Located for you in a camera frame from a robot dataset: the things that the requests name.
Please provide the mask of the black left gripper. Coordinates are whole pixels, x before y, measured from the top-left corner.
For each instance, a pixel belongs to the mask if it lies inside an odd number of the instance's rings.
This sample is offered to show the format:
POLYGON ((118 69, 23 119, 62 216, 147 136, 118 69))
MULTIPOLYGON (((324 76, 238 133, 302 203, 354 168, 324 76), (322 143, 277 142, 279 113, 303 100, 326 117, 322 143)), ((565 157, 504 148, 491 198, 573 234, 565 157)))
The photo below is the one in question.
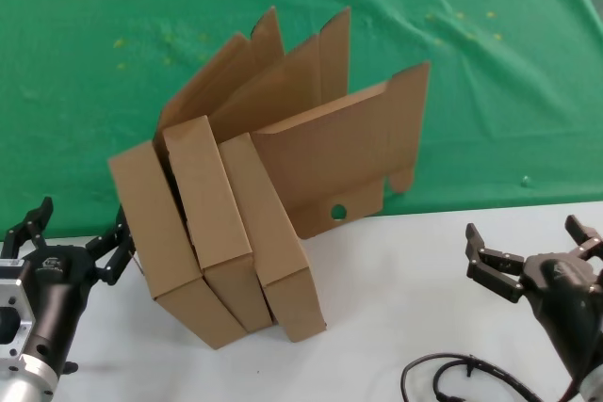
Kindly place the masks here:
POLYGON ((21 246, 32 242, 35 250, 24 260, 31 267, 35 322, 24 353, 62 374, 71 367, 67 357, 91 287, 98 280, 115 285, 136 248, 122 207, 115 225, 85 247, 46 245, 43 232, 52 214, 52 198, 45 197, 39 207, 28 211, 20 223, 8 229, 2 255, 18 256, 21 246), (108 253, 111 256, 106 265, 95 267, 94 262, 108 253))

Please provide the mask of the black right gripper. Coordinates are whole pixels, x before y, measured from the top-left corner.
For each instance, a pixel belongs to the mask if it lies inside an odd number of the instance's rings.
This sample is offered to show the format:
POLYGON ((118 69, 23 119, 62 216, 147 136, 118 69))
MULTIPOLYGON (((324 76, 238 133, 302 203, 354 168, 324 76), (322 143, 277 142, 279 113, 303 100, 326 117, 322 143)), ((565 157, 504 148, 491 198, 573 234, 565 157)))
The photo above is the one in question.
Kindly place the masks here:
POLYGON ((475 224, 468 223, 466 276, 511 303, 524 292, 569 375, 583 377, 602 363, 602 309, 590 293, 595 274, 586 262, 602 259, 602 236, 574 215, 564 228, 576 244, 572 255, 538 254, 524 264, 519 255, 488 249, 475 224), (521 283, 512 276, 520 276, 521 283))

